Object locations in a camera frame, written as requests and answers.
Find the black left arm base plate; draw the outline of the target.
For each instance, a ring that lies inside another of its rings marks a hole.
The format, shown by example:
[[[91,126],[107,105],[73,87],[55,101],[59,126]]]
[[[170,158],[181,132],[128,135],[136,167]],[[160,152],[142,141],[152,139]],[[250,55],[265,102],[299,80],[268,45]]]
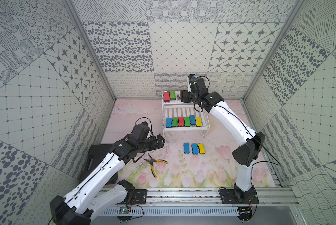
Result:
[[[134,191],[129,191],[125,199],[118,204],[146,204],[147,199],[147,189],[135,189]]]

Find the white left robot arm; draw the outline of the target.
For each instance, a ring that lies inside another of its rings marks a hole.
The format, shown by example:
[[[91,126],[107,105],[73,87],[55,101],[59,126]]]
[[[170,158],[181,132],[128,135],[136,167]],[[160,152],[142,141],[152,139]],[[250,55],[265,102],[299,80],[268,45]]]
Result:
[[[136,162],[137,154],[161,149],[164,144],[163,136],[154,135],[147,122],[136,124],[131,133],[112,144],[105,158],[80,184],[50,202],[51,221],[56,225],[89,225],[116,204],[133,205],[137,198],[135,187],[127,180],[121,180],[100,196],[97,194],[130,161]]]

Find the green eraser top shelf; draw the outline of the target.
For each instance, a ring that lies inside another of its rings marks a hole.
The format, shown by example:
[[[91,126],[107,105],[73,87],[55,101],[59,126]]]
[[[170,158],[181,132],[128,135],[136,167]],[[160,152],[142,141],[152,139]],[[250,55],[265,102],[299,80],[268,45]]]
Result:
[[[176,100],[176,92],[175,91],[170,91],[169,96],[170,96],[170,100]]]

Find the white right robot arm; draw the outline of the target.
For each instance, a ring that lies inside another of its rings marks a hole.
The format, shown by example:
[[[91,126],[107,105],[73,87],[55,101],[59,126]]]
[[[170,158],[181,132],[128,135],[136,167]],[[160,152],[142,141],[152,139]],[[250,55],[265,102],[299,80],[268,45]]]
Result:
[[[265,135],[247,126],[228,106],[224,98],[217,92],[209,92],[205,85],[206,76],[190,74],[187,77],[188,89],[183,91],[182,100],[192,102],[216,117],[233,135],[239,147],[232,152],[238,164],[237,180],[234,184],[236,201],[243,202],[252,198],[256,192],[253,185],[253,166],[265,140]]]

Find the blue eraser top shelf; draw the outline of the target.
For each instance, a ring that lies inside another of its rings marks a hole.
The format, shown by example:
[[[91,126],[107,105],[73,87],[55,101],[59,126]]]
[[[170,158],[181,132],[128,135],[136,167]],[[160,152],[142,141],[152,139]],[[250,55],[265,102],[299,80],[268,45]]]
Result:
[[[190,153],[189,143],[185,142],[183,144],[183,152],[184,152],[184,154],[189,154]]]
[[[191,148],[192,148],[192,154],[199,154],[199,148],[196,143],[192,143]]]

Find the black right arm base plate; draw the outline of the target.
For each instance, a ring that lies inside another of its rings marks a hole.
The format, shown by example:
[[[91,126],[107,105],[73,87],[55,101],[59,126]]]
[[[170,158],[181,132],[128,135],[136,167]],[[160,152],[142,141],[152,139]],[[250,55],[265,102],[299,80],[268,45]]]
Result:
[[[257,192],[254,187],[246,192],[239,188],[227,189],[221,187],[218,189],[222,204],[259,204]]]

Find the yellow eraser top shelf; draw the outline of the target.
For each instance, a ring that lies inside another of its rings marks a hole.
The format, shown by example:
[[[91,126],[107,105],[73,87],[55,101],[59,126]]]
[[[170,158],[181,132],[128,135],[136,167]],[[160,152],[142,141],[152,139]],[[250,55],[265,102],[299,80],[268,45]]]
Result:
[[[202,143],[198,144],[198,150],[199,150],[199,154],[205,154],[206,153],[204,145]]]

